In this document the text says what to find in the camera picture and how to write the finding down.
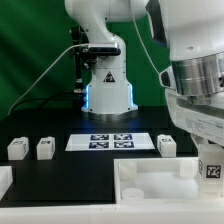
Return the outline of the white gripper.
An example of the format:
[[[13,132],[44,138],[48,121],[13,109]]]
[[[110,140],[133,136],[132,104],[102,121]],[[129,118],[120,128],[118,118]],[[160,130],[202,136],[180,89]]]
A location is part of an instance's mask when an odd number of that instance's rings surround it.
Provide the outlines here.
[[[209,141],[224,146],[224,92],[211,96],[210,105],[189,104],[186,97],[165,90],[168,111],[174,125],[191,135],[201,151]]]

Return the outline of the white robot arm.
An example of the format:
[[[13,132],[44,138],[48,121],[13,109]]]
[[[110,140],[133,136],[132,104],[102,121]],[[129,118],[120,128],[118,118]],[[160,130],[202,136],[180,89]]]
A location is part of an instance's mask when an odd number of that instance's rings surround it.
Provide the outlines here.
[[[81,52],[92,79],[84,113],[102,118],[137,109],[126,69],[143,56],[107,25],[146,18],[153,40],[169,49],[170,66],[159,75],[168,78],[173,123],[224,146],[224,0],[65,0],[65,9],[87,36]]]

